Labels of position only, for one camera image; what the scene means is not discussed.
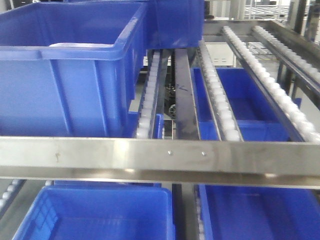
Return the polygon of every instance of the blue storage bin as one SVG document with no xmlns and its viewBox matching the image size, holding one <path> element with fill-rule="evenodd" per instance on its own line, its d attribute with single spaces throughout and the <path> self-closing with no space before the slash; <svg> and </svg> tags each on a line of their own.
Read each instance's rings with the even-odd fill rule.
<svg viewBox="0 0 320 240">
<path fill-rule="evenodd" d="M 218 68 L 226 95 L 245 141 L 287 141 L 267 100 L 243 68 Z"/>
<path fill-rule="evenodd" d="M 64 1 L 89 2 L 88 0 Z M 204 26 L 204 0 L 113 0 L 113 2 L 119 1 L 148 3 L 146 15 L 148 49 L 199 46 Z"/>
<path fill-rule="evenodd" d="M 320 205 L 305 189 L 200 185 L 206 240 L 317 240 Z"/>
<path fill-rule="evenodd" d="M 243 68 L 217 68 L 245 141 L 287 141 L 289 136 L 267 100 Z M 217 140 L 199 68 L 191 71 L 201 139 Z"/>
<path fill-rule="evenodd" d="M 173 240 L 171 193 L 154 187 L 43 188 L 13 240 Z"/>
<path fill-rule="evenodd" d="M 0 14 L 0 135 L 121 136 L 146 53 L 146 10 L 51 2 Z"/>
<path fill-rule="evenodd" d="M 158 113 L 155 116 L 155 123 L 154 123 L 154 130 L 153 130 L 154 139 L 162 139 L 163 138 L 164 124 L 165 124 L 164 115 Z"/>
<path fill-rule="evenodd" d="M 201 70 L 200 68 L 193 68 L 190 73 L 193 80 L 193 94 L 201 140 L 218 140 L 217 129 L 212 121 Z"/>
</svg>

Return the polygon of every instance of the metal frame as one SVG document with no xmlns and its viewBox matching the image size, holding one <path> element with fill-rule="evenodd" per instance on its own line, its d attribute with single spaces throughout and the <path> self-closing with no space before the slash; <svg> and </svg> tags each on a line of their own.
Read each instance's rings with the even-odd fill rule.
<svg viewBox="0 0 320 240">
<path fill-rule="evenodd" d="M 305 92 L 309 90 L 308 92 L 306 92 L 307 96 L 309 96 L 309 98 L 313 100 L 312 102 L 317 106 L 317 108 L 320 109 L 320 104 L 319 104 L 320 85 L 317 82 L 317 80 L 312 78 L 306 71 L 299 68 L 299 65 L 297 65 L 296 62 L 290 60 L 285 55 L 282 55 L 277 47 L 270 44 L 257 32 L 253 32 L 252 34 L 257 40 L 263 43 L 279 60 L 281 60 L 282 64 L 285 64 L 285 65 L 282 65 L 282 64 L 280 65 L 278 77 L 282 76 L 282 74 L 285 74 L 284 72 L 287 72 L 287 70 L 290 70 L 291 73 L 294 73 L 303 82 L 303 86 L 306 86 L 306 88 L 302 88 L 302 89 Z M 289 92 L 290 85 L 291 85 L 291 78 L 288 79 L 288 77 L 283 76 L 278 78 L 278 81 L 280 81 L 279 83 L 282 86 L 282 88 L 284 88 L 287 92 Z"/>
<path fill-rule="evenodd" d="M 305 51 L 304 56 L 309 56 L 306 57 L 309 62 L 317 60 L 319 64 L 317 51 L 320 49 L 273 21 L 212 21 L 205 25 L 204 38 L 220 40 L 224 37 L 221 27 L 229 25 L 241 39 L 256 41 L 251 29 L 257 24 L 270 30 L 293 50 L 301 48 L 299 52 Z M 176 50 L 176 78 L 177 83 L 184 79 L 192 91 L 186 52 L 186 49 Z M 242 63 L 250 71 L 245 61 Z M 177 93 L 179 102 L 180 90 Z M 191 107 L 196 116 L 193 102 L 188 101 L 186 106 Z M 197 121 L 192 127 L 193 130 L 198 127 Z M 317 144 L 191 139 L 2 136 L 0 177 L 320 188 L 320 147 Z"/>
</svg>

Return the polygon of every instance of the metal post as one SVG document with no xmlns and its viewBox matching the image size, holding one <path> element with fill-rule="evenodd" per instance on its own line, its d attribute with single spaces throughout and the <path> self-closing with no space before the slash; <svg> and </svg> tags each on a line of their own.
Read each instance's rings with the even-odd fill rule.
<svg viewBox="0 0 320 240">
<path fill-rule="evenodd" d="M 305 17 L 307 0 L 291 0 L 287 26 L 296 33 L 301 34 Z M 280 62 L 278 69 L 277 82 L 289 93 L 293 74 L 288 68 Z"/>
<path fill-rule="evenodd" d="M 252 1 L 253 1 L 253 0 L 250 0 L 250 12 L 249 12 L 249 19 L 251 19 L 251 12 L 252 12 Z"/>
<path fill-rule="evenodd" d="M 278 2 L 278 16 L 277 16 L 277 19 L 280 19 L 281 8 L 282 8 L 282 0 L 279 0 L 279 2 Z"/>
<path fill-rule="evenodd" d="M 304 37 L 312 42 L 315 41 L 320 17 L 320 0 L 311 0 L 308 19 L 306 21 Z"/>
<path fill-rule="evenodd" d="M 230 2 L 230 20 L 243 20 L 245 18 L 246 0 L 231 0 Z"/>
</svg>

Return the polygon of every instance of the stainless steel beam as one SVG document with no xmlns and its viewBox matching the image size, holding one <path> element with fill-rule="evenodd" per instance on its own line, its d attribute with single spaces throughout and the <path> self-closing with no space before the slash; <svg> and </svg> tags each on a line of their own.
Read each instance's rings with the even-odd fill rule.
<svg viewBox="0 0 320 240">
<path fill-rule="evenodd" d="M 304 142 L 0 137 L 0 176 L 218 183 L 236 174 L 243 183 L 241 174 L 271 174 L 319 180 L 319 156 L 319 145 Z"/>
<path fill-rule="evenodd" d="M 186 48 L 175 51 L 175 107 L 178 139 L 199 140 L 199 125 Z"/>
</svg>

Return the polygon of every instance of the metal rail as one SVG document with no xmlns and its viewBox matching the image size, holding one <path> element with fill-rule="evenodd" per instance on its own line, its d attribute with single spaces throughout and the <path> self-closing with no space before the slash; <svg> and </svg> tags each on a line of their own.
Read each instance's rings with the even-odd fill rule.
<svg viewBox="0 0 320 240">
<path fill-rule="evenodd" d="M 162 66 L 160 51 L 155 51 L 152 64 L 144 84 L 139 105 L 138 125 L 135 131 L 137 139 L 152 139 L 157 111 L 157 100 L 159 93 L 159 74 Z"/>
<path fill-rule="evenodd" d="M 229 44 L 230 48 L 234 52 L 234 54 L 237 56 L 238 60 L 240 61 L 241 65 L 248 71 L 249 75 L 254 80 L 255 84 L 259 88 L 259 90 L 263 93 L 266 100 L 272 107 L 274 113 L 277 115 L 279 121 L 282 123 L 282 125 L 286 128 L 289 136 L 291 137 L 292 141 L 295 142 L 301 142 L 303 141 L 303 137 L 300 135 L 300 133 L 296 130 L 296 128 L 293 126 L 292 122 L 286 116 L 286 114 L 282 111 L 279 104 L 275 101 L 275 99 L 271 96 L 271 94 L 268 92 L 268 90 L 265 88 L 265 86 L 261 83 L 260 77 L 255 73 L 255 71 L 249 66 L 247 61 L 244 59 L 244 56 L 238 51 L 238 49 L 234 46 L 234 44 L 231 42 L 231 40 L 226 36 L 226 41 Z"/>
<path fill-rule="evenodd" d="M 175 50 L 176 136 L 199 140 L 199 124 L 187 49 Z"/>
<path fill-rule="evenodd" d="M 227 94 L 203 41 L 200 41 L 197 56 L 200 61 L 201 71 L 204 77 L 204 90 L 210 108 L 210 114 L 217 130 L 218 139 L 243 141 Z"/>
<path fill-rule="evenodd" d="M 7 187 L 6 191 L 2 194 L 2 198 L 0 198 L 0 220 L 5 215 L 11 203 L 15 200 L 25 182 L 26 180 L 14 179 Z"/>
<path fill-rule="evenodd" d="M 320 188 L 320 147 L 304 142 L 1 137 L 0 149 L 7 179 Z"/>
<path fill-rule="evenodd" d="M 302 59 L 299 55 L 295 54 L 292 57 L 288 53 L 288 48 L 284 48 L 285 46 L 281 43 L 277 45 L 275 42 L 276 39 L 267 39 L 263 37 L 263 33 L 257 31 L 258 28 L 253 28 L 253 36 L 259 40 L 263 45 L 265 45 L 277 58 L 279 58 L 285 65 L 296 74 L 308 87 L 309 90 L 312 91 L 313 94 L 316 95 L 317 99 L 320 98 L 320 73 L 318 73 L 317 69 L 310 66 L 304 59 Z M 320 103 L 318 101 L 313 102 L 318 109 L 320 109 Z"/>
</svg>

